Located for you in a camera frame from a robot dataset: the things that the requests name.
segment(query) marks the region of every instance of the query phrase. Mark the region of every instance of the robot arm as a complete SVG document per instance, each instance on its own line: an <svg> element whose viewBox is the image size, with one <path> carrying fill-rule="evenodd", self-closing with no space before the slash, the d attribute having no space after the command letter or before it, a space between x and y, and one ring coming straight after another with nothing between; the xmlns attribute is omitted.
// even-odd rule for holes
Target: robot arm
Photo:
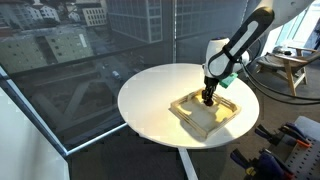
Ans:
<svg viewBox="0 0 320 180"><path fill-rule="evenodd" d="M202 92L204 103L207 106L213 104L212 95L219 81L239 70L234 68L235 63L239 63L239 58L259 37L285 24L312 2L313 0L262 0L230 40L211 39L203 66L206 85Z"/></svg>

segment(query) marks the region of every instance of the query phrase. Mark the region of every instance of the table top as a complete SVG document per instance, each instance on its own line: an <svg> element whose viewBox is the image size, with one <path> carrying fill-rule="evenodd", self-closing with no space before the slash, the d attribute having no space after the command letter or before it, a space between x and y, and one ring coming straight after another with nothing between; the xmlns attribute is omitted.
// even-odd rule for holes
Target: table top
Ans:
<svg viewBox="0 0 320 180"><path fill-rule="evenodd" d="M122 86L118 108L123 119L140 136L171 147L222 146L253 127L259 115L259 103L252 90L239 79L226 89L218 85L215 93L239 105L241 112L206 139L169 110L171 102L203 87L201 65L160 65L139 72Z"/></svg>

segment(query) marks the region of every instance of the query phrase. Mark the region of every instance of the wooden chair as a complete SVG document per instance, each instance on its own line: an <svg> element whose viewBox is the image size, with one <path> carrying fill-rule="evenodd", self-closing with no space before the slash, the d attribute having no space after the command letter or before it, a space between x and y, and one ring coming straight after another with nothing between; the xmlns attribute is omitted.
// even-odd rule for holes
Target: wooden chair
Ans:
<svg viewBox="0 0 320 180"><path fill-rule="evenodd" d="M296 87L303 80L307 84L305 66L320 59L320 52L313 49L289 47L296 50L297 56L267 53L256 59L257 73L271 72L273 75L288 82L293 96L296 96ZM302 56L302 51L310 52L309 56Z"/></svg>

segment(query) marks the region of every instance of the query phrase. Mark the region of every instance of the metal stand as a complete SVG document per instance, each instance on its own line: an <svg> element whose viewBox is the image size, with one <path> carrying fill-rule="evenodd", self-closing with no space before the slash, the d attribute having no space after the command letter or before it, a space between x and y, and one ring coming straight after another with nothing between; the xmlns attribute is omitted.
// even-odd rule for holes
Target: metal stand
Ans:
<svg viewBox="0 0 320 180"><path fill-rule="evenodd" d="M179 154L189 180L198 180L197 173L194 170L188 151L185 148L178 148Z"/></svg>

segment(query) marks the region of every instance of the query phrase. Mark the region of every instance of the wooden tray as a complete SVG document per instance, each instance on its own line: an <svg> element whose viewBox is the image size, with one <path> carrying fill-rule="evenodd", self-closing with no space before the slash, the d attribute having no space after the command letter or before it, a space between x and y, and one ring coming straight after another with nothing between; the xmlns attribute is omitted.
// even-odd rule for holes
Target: wooden tray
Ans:
<svg viewBox="0 0 320 180"><path fill-rule="evenodd" d="M214 104L208 107L203 103L202 90L204 89L172 102L170 110L207 138L234 118L241 111L241 107L217 94L213 94Z"/></svg>

